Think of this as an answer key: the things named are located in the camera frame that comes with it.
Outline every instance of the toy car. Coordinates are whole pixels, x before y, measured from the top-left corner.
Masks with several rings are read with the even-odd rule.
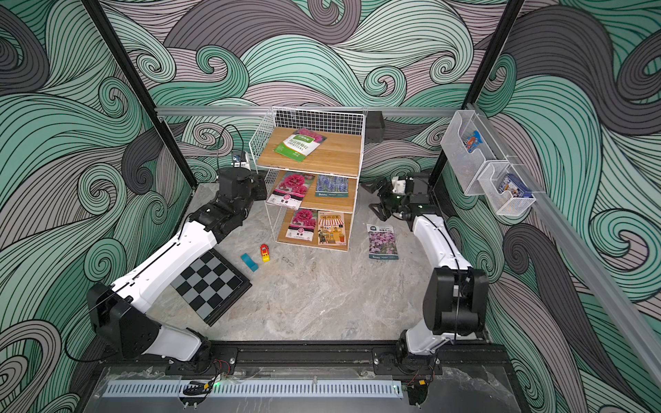
[[[268,255],[268,247],[266,246],[266,244],[262,244],[261,250],[262,250],[262,261],[264,262],[271,261],[271,257],[269,257]]]

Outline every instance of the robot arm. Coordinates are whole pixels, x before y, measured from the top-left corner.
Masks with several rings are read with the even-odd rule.
[[[215,199],[192,213],[178,235],[110,287],[98,283],[87,292],[94,332],[123,358],[200,357],[199,334],[161,324],[144,313],[193,261],[243,224],[255,200],[266,199],[264,177],[247,169],[226,169],[218,180]]]

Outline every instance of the lavender picture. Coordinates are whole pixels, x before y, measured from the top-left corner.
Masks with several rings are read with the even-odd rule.
[[[395,233],[390,225],[368,226],[369,257],[375,260],[397,260]]]
[[[349,197],[349,178],[342,176],[319,175],[317,178],[316,196],[332,198]]]

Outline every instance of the white vent grille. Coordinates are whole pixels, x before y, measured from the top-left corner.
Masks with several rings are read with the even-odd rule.
[[[111,380],[103,397],[185,397],[190,381]],[[224,380],[209,397],[378,397],[401,398],[402,384],[390,380]]]

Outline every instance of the seed packet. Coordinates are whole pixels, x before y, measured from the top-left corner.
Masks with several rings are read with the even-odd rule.
[[[287,158],[291,158],[295,161],[303,162],[303,160],[325,140],[325,136],[301,128],[294,132],[293,135],[290,135],[281,144],[276,146],[273,151],[285,155]]]
[[[317,211],[301,208],[293,213],[285,237],[312,242],[317,227]]]
[[[390,225],[368,226],[369,257],[374,260],[398,260],[395,232]]]
[[[349,197],[349,178],[342,176],[319,175],[317,178],[316,196],[330,198]]]
[[[510,191],[515,198],[532,198],[533,193],[515,174],[505,174],[498,186],[498,193]]]
[[[482,143],[482,135],[476,130],[473,132],[472,136],[466,139],[463,144],[466,146],[468,153],[473,153],[477,146]]]
[[[319,245],[346,245],[344,213],[319,211]]]
[[[266,203],[297,210],[314,179],[315,176],[312,174],[285,172],[282,180],[273,188]]]

